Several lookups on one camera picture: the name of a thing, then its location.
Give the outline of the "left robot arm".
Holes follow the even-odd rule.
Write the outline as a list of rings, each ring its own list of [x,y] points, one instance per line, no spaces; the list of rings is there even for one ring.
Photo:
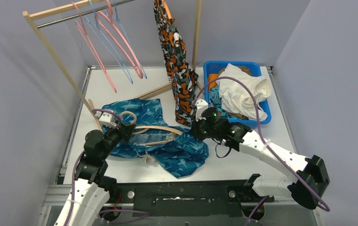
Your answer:
[[[107,201],[118,196],[117,180],[106,176],[106,159],[120,142],[128,142],[135,124],[122,124],[105,133],[92,130],[85,136],[84,150],[73,168],[71,190],[56,226],[91,226]]]

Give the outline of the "orange hanger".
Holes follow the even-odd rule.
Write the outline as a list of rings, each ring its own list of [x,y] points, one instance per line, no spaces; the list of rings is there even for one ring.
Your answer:
[[[172,16],[171,16],[171,13],[170,13],[170,9],[168,7],[168,4],[166,2],[166,0],[162,0],[162,3],[163,3],[163,6],[164,6],[164,9],[166,11],[166,14],[167,14],[167,17],[168,19],[172,19]]]

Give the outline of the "orange camouflage shorts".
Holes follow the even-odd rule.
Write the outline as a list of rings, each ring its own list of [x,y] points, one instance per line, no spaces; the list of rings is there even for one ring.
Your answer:
[[[175,120],[190,127],[195,118],[195,106],[192,102],[195,100],[199,76],[187,62],[185,42],[177,29],[175,19],[168,19],[161,0],[154,1],[153,11],[175,100]]]

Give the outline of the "white shorts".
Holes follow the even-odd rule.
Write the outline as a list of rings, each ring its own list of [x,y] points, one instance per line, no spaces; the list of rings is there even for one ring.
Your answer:
[[[242,82],[252,92],[258,104],[259,119],[263,121],[268,117],[260,105],[272,95],[271,85],[266,78],[251,76],[232,64],[227,64],[219,76],[235,78]],[[250,120],[256,120],[254,101],[245,88],[229,79],[218,80],[216,84],[218,86],[211,91],[211,95],[218,95],[217,107],[221,108],[225,114],[241,115]]]

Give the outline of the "dark blue leaf print shorts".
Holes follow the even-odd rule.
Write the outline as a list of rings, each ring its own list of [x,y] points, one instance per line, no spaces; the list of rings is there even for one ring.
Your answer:
[[[114,110],[118,114],[123,111],[133,112],[137,116],[137,126],[165,126],[163,108],[160,99],[130,99],[104,105],[103,109]],[[119,143],[111,152],[120,158],[141,158],[150,156],[158,161],[163,169],[176,178],[186,177],[194,173],[209,157],[209,148],[203,141],[197,141],[190,131],[176,126],[183,132],[173,141],[160,145],[145,146],[143,144],[166,140],[167,131],[148,130],[140,135],[133,135],[128,143]]]

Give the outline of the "light blue shark print shorts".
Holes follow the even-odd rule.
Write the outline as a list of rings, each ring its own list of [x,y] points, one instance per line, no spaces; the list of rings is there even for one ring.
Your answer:
[[[228,120],[238,120],[238,117],[228,114],[224,109],[222,109],[222,99],[219,96],[219,86],[211,88],[209,91],[209,104],[211,107],[215,107],[218,113],[222,118]]]

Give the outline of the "wooden hanger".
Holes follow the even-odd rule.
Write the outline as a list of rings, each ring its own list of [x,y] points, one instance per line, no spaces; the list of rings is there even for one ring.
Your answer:
[[[134,125],[136,123],[136,121],[137,121],[137,116],[133,112],[123,111],[119,115],[119,119],[122,121],[123,116],[126,115],[126,114],[129,114],[129,115],[131,115],[133,117],[133,120],[129,124]],[[178,130],[178,129],[174,129],[174,128],[171,128],[171,127],[165,127],[165,126],[136,126],[135,130],[136,129],[138,129],[139,131],[134,131],[132,133],[132,135],[140,135],[140,134],[143,134],[143,133],[147,132],[148,130],[162,130],[162,131],[170,132],[170,135],[168,135],[166,140],[145,143],[145,144],[143,144],[145,146],[160,145],[160,144],[168,143],[170,141],[173,141],[176,138],[176,136],[180,136],[180,135],[183,134],[183,132]]]

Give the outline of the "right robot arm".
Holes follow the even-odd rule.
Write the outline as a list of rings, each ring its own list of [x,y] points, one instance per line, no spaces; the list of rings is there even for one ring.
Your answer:
[[[242,123],[223,119],[216,108],[207,105],[197,107],[191,135],[198,141],[210,138],[230,150],[251,155],[282,173],[282,177],[253,174],[244,187],[248,200],[287,197],[310,210],[323,208],[321,197],[330,180],[325,162],[319,156],[309,158],[284,149]]]

